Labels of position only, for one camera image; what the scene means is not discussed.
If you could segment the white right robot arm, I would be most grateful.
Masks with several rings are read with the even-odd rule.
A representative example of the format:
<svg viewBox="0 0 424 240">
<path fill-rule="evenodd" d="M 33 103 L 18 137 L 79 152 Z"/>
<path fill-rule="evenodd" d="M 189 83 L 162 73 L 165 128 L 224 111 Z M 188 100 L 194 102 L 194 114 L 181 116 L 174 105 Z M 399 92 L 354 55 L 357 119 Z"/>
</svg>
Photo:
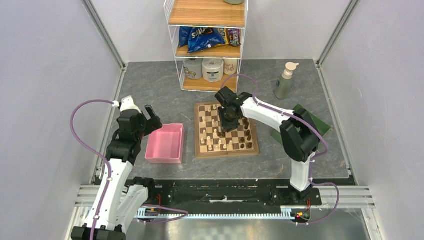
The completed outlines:
<svg viewBox="0 0 424 240">
<path fill-rule="evenodd" d="M 310 113 L 303 108 L 298 111 L 278 108 L 247 92 L 237 95 L 226 86 L 214 97 L 220 103 L 218 116 L 223 132 L 236 130 L 243 118 L 280 132 L 283 149 L 292 160 L 289 200 L 296 205 L 305 202 L 312 189 L 310 164 L 322 138 Z"/>
</svg>

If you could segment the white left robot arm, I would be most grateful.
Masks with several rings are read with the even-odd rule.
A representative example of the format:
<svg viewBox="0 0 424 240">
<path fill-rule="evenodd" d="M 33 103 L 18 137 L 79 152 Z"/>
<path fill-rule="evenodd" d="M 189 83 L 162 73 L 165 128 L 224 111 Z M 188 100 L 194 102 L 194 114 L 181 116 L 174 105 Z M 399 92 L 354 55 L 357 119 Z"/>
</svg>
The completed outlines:
<svg viewBox="0 0 424 240">
<path fill-rule="evenodd" d="M 162 128 L 160 118 L 151 105 L 146 105 L 146 118 L 131 96 L 110 104 L 118 108 L 118 130 L 102 155 L 86 145 L 76 134 L 74 120 L 71 132 L 76 140 L 100 157 L 105 170 L 94 204 L 82 226 L 75 226 L 70 234 L 73 240 L 125 240 L 127 230 L 136 212 L 143 204 L 152 204 L 157 198 L 155 182 L 151 178 L 135 177 L 128 181 L 143 137 Z"/>
</svg>

